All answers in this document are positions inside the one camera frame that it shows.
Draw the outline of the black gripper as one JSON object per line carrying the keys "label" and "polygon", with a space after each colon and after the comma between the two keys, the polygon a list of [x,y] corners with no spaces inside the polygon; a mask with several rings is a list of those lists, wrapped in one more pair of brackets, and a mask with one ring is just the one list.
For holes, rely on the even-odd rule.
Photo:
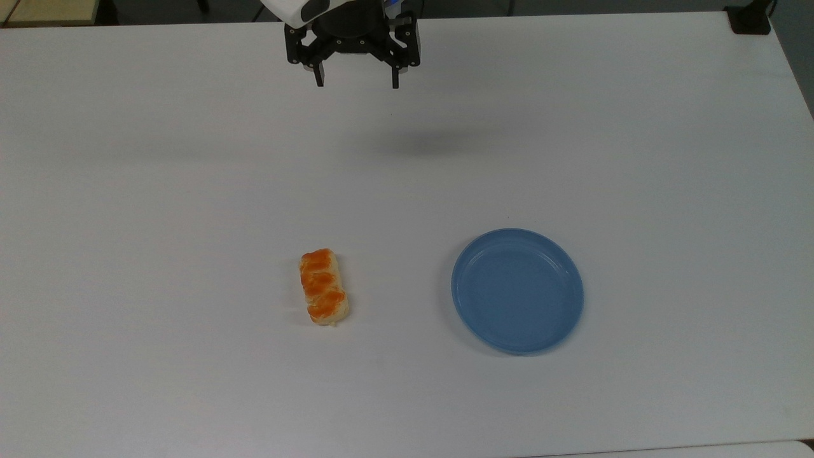
{"label": "black gripper", "polygon": [[421,64],[421,12],[421,1],[300,1],[284,20],[287,60],[306,67],[322,88],[332,55],[371,55],[389,65],[398,89],[399,75]]}

